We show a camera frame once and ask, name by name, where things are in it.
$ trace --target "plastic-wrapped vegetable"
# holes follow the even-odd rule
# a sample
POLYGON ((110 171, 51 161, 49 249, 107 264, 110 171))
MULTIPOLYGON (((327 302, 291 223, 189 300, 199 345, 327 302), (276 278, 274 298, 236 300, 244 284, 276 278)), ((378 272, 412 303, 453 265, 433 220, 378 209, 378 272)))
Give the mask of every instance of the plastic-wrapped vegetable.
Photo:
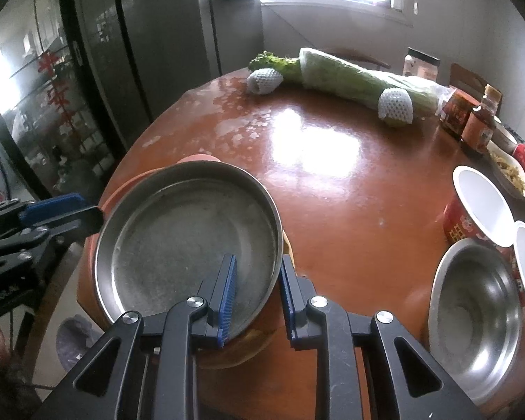
POLYGON ((274 68, 285 82, 302 83, 341 98, 354 100, 370 109, 377 109, 386 88, 402 88, 408 92, 415 112, 434 115, 438 105, 452 90, 420 77, 403 77, 385 71, 371 71, 319 50, 304 48, 300 58, 280 58, 264 52, 249 63, 249 69, 274 68))

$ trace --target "bottle cap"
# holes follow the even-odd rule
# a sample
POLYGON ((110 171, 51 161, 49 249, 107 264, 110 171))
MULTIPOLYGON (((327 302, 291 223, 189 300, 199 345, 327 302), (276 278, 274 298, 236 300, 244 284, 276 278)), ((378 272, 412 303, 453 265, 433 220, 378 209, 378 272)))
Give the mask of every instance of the bottle cap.
POLYGON ((493 101, 496 101, 498 103, 502 99, 502 94, 492 85, 486 85, 486 88, 484 89, 484 94, 486 95, 487 98, 493 101))

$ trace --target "bottle label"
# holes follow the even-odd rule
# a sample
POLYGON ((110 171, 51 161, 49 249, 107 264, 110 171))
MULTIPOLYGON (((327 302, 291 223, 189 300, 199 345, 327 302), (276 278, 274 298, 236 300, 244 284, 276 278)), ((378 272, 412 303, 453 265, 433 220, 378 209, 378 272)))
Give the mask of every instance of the bottle label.
POLYGON ((461 138, 473 150, 483 152, 488 146, 488 142, 490 142, 493 133, 492 128, 476 118, 474 113, 471 113, 461 138))

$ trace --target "wooden chair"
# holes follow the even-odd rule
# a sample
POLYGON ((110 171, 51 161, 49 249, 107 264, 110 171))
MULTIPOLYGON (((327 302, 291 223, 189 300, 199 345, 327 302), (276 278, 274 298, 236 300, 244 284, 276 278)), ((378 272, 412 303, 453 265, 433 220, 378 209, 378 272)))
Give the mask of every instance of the wooden chair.
MULTIPOLYGON (((486 88, 486 85, 488 85, 488 82, 478 74, 463 68, 457 63, 453 63, 449 72, 449 85, 463 90, 473 98, 480 101, 482 100, 484 89, 486 88)), ((500 99, 500 102, 498 103, 498 111, 496 112, 497 116, 500 115, 501 107, 502 99, 500 99)))
POLYGON ((362 52, 359 52, 356 49, 345 49, 344 47, 330 47, 327 49, 319 49, 321 52, 324 52, 326 54, 334 55, 335 57, 342 58, 343 60, 350 61, 351 63, 370 63, 376 66, 376 69, 379 70, 380 68, 390 69, 391 65, 389 63, 385 63, 384 61, 377 60, 377 58, 374 58, 370 55, 366 55, 362 52))

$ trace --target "triangular cutout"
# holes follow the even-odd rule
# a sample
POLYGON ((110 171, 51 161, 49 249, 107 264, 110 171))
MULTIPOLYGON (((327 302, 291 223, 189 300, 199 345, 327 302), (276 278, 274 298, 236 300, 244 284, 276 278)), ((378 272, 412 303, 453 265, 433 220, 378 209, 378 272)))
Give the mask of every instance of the triangular cutout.
POLYGON ((102 397, 107 393, 120 345, 120 339, 109 341, 76 380, 76 390, 85 391, 97 397, 102 397))
POLYGON ((395 348, 399 355, 402 372, 404 373, 411 397, 418 398, 440 390, 442 386, 441 381, 422 361, 420 356, 414 352, 404 338, 395 338, 395 348))

